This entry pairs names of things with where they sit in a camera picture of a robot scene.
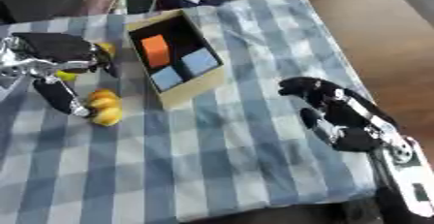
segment blue cube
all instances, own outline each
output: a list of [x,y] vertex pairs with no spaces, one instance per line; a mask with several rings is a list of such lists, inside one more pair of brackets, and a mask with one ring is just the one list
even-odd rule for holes
[[193,53],[185,55],[181,60],[194,77],[199,76],[219,65],[216,58],[208,51],[207,48],[198,49]]
[[161,91],[168,90],[182,83],[182,78],[171,66],[167,66],[164,69],[152,74],[151,78]]

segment table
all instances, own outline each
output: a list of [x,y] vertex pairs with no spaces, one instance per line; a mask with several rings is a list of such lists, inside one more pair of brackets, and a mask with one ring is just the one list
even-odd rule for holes
[[434,30],[405,0],[310,0],[376,102],[434,163]]
[[225,63],[226,83],[162,111],[123,37],[147,16],[90,16],[0,26],[115,43],[119,80],[80,75],[122,97],[123,119],[89,125],[22,83],[0,104],[1,223],[175,223],[253,208],[373,195],[364,153],[337,152],[301,124],[277,83],[321,77],[367,96],[308,0],[238,0],[186,10]]

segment open box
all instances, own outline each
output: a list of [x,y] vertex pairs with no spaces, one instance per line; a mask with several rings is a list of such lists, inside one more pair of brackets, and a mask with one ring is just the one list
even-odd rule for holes
[[[143,21],[127,24],[127,30],[137,52],[138,60],[143,65],[145,75],[152,82],[152,87],[159,96],[164,109],[167,110],[190,100],[224,82],[222,59],[182,10],[163,12]],[[141,44],[142,39],[156,35],[164,37],[170,51],[170,65],[182,78],[181,84],[165,91],[160,90],[151,78],[151,75],[157,73],[161,68],[152,68],[149,65],[146,51]],[[180,58],[201,48],[206,48],[211,53],[217,61],[217,66],[193,77],[188,73]]]

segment robotic hand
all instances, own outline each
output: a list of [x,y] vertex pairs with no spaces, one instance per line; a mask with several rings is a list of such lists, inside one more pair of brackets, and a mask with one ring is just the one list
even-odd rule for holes
[[399,192],[410,212],[434,215],[433,172],[418,142],[401,135],[390,116],[327,80],[292,78],[280,86],[280,95],[299,97],[314,108],[300,111],[308,129],[336,150],[369,152],[383,182]]
[[57,71],[82,74],[103,68],[116,77],[110,55],[81,37],[60,33],[14,33],[0,40],[0,77],[30,76],[35,89],[65,114],[84,118],[96,115],[84,106],[75,91],[55,74]]

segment checkered tablecloth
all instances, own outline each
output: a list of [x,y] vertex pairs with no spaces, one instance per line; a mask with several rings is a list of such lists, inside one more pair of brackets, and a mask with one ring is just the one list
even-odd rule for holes
[[225,62],[226,83],[171,111],[159,109],[124,24],[92,16],[0,26],[113,42],[120,78],[84,74],[122,97],[114,127],[51,109],[22,84],[0,104],[0,223],[174,223],[240,212],[346,201],[376,188],[365,154],[336,152],[298,118],[301,100],[277,83],[296,76],[366,94],[308,0],[238,0],[186,11]]

